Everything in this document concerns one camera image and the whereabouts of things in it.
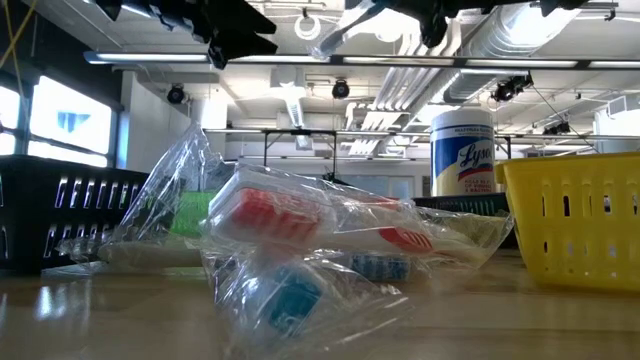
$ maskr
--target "table surface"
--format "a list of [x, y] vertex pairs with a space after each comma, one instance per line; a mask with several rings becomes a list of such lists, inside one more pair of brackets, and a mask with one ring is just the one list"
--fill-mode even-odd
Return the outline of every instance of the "table surface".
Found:
[[[351, 358], [640, 358], [637, 294], [537, 287], [517, 252], [421, 303], [385, 345]], [[219, 326], [199, 275], [89, 277], [71, 267], [0, 277], [3, 360], [217, 359]]]

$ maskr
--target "clear plastic bag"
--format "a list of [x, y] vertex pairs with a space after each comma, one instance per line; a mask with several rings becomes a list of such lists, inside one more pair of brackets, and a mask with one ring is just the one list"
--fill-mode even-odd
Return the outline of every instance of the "clear plastic bag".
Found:
[[102, 260], [132, 270], [199, 266], [199, 222], [232, 174], [233, 166], [211, 152], [193, 125], [160, 159], [113, 232], [66, 239], [58, 249], [81, 264]]
[[299, 254], [333, 249], [347, 256], [437, 259], [471, 268], [495, 252], [512, 226], [508, 214], [483, 217], [422, 209], [409, 201], [251, 165], [237, 168], [211, 201], [203, 223], [213, 247], [270, 244]]
[[241, 258], [204, 255], [217, 290], [223, 359], [335, 358], [397, 327], [413, 309], [393, 286], [326, 259], [275, 256], [263, 246]]
[[513, 222], [240, 165], [202, 226], [223, 358], [335, 359], [410, 314], [395, 284], [430, 293], [458, 285]]

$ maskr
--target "green item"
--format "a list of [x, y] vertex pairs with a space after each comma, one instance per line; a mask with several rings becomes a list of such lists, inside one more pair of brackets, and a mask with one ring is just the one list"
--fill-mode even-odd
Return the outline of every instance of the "green item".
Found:
[[199, 238], [198, 224], [209, 211], [209, 202], [216, 196], [211, 192], [185, 192], [180, 198], [180, 207], [173, 217], [170, 231], [174, 234]]

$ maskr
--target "yellow cable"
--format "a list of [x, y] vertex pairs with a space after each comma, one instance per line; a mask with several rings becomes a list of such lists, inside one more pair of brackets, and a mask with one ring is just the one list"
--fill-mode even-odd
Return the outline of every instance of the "yellow cable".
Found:
[[[4, 6], [4, 13], [7, 17], [7, 26], [9, 27], [9, 41], [13, 41], [13, 28], [11, 26], [11, 16], [9, 13], [9, 2], [7, 1], [7, 3]], [[20, 101], [22, 102], [22, 113], [24, 114], [25, 118], [27, 116], [27, 101], [25, 100], [24, 97], [24, 89], [22, 88], [22, 77], [20, 76], [20, 67], [18, 66], [18, 56], [16, 55], [15, 51], [12, 51], [11, 54], [13, 55], [13, 65], [16, 69], [16, 77], [18, 78], [18, 91], [20, 92]]]
[[38, 0], [33, 0], [33, 2], [31, 3], [31, 7], [29, 7], [29, 12], [27, 12], [27, 16], [24, 17], [22, 24], [20, 24], [20, 27], [16, 32], [16, 36], [13, 38], [13, 40], [11, 40], [11, 43], [9, 43], [9, 48], [7, 48], [7, 51], [5, 51], [4, 54], [2, 55], [2, 59], [0, 59], [0, 69], [4, 66], [4, 62], [7, 61], [9, 54], [13, 52], [13, 49], [16, 47], [16, 44], [18, 43], [18, 40], [20, 40], [20, 37], [22, 36], [22, 32], [27, 27], [27, 23], [29, 22], [29, 19], [31, 19], [31, 15], [33, 15], [33, 11], [36, 9], [37, 3], [38, 3]]

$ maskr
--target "lysol wipes container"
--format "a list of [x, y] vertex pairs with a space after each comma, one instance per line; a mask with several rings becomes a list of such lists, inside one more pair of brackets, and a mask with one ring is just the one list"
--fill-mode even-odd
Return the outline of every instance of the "lysol wipes container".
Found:
[[495, 192], [491, 114], [479, 109], [449, 111], [433, 121], [431, 195]]

